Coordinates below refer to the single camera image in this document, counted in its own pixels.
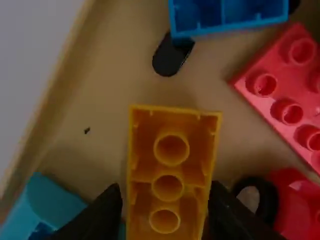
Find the white wall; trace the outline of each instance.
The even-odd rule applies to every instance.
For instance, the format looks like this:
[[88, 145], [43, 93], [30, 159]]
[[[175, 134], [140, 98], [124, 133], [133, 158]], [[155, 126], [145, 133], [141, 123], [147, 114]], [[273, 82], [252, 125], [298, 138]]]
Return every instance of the white wall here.
[[84, 0], [0, 0], [0, 178]]

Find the yellow lego brick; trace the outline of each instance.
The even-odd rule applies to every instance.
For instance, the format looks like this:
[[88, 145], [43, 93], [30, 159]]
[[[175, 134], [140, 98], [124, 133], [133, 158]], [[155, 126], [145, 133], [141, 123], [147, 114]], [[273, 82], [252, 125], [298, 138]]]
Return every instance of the yellow lego brick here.
[[130, 109], [127, 240], [200, 240], [207, 214], [220, 112]]

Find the blue lego brick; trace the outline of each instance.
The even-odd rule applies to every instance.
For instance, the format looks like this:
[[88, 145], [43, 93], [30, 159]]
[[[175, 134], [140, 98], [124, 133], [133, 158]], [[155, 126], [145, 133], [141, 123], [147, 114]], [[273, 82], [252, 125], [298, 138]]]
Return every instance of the blue lego brick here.
[[192, 38], [288, 20], [289, 0], [168, 0], [171, 36]]
[[[43, 240], [78, 215], [87, 204], [49, 178], [35, 173], [0, 230], [0, 240]], [[120, 240], [123, 240], [120, 228]]]

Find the tan table surface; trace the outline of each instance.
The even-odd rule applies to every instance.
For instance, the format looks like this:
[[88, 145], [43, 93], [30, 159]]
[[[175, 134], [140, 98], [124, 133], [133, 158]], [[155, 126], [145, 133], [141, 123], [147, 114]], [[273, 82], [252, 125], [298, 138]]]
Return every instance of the tan table surface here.
[[[223, 112], [214, 178], [228, 186], [245, 174], [285, 166], [309, 173], [227, 84], [281, 26], [203, 39], [176, 76], [163, 78], [151, 63], [169, 29], [167, 1], [95, 4], [74, 51], [56, 75], [48, 104], [19, 156], [15, 178], [38, 168], [86, 199], [95, 198], [112, 182], [125, 187], [130, 104]], [[320, 40], [319, 0], [303, 0], [292, 20], [305, 23]], [[91, 131], [85, 135], [87, 127]], [[11, 181], [8, 188], [17, 187]]]

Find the red lego brick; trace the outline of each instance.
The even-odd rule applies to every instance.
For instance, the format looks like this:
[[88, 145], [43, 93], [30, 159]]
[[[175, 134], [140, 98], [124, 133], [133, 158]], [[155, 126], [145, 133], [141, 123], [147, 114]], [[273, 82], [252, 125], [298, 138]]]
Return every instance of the red lego brick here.
[[291, 25], [231, 84], [320, 174], [320, 50]]
[[288, 240], [320, 239], [320, 187], [294, 168], [268, 176], [278, 191], [274, 230]]

